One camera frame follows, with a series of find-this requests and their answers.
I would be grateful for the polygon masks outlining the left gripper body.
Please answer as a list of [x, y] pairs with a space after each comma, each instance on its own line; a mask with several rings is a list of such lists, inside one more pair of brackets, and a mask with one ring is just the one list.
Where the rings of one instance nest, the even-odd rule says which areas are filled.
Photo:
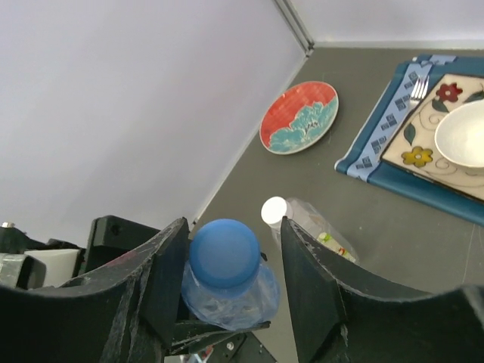
[[[96, 219], [88, 239], [84, 274], [139, 247], [158, 232], [155, 228], [115, 216]], [[274, 361], [273, 355], [251, 330], [232, 333], [196, 319], [185, 308], [181, 293], [172, 345], [167, 356], [170, 355], [207, 362]]]

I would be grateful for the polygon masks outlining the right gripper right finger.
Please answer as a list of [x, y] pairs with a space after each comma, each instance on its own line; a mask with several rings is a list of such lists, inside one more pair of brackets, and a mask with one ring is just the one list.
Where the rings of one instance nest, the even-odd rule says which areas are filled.
[[281, 224], [284, 278], [301, 362], [481, 362], [483, 288], [415, 290]]

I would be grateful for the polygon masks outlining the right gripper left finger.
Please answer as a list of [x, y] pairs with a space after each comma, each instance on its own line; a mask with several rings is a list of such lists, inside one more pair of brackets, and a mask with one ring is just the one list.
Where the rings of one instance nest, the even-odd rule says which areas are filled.
[[162, 362], [177, 318], [188, 222], [179, 218], [60, 287], [1, 287], [3, 362]]

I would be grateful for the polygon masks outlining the blue label water bottle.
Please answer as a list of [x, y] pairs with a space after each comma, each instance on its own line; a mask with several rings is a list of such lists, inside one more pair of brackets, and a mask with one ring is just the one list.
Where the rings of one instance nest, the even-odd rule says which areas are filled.
[[204, 287], [185, 264], [181, 297], [199, 320], [226, 330], [242, 330], [270, 321], [276, 316], [281, 289], [272, 269], [265, 262], [253, 283], [243, 289], [214, 291]]

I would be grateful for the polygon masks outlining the clear bottle white cap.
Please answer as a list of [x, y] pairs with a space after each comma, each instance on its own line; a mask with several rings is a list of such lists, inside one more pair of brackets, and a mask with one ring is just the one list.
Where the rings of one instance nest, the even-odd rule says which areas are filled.
[[351, 262], [358, 262], [358, 255], [351, 243], [313, 205], [294, 197], [270, 197], [261, 208], [261, 218], [270, 227], [279, 250], [281, 250], [281, 223], [285, 216], [292, 219], [326, 248]]

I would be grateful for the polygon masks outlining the blue bottle cap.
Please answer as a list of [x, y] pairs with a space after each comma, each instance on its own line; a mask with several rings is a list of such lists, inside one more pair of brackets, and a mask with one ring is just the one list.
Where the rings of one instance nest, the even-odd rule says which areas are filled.
[[234, 299], [254, 284], [261, 263], [260, 244], [244, 223], [217, 219], [194, 235], [188, 263], [202, 287], [214, 295]]

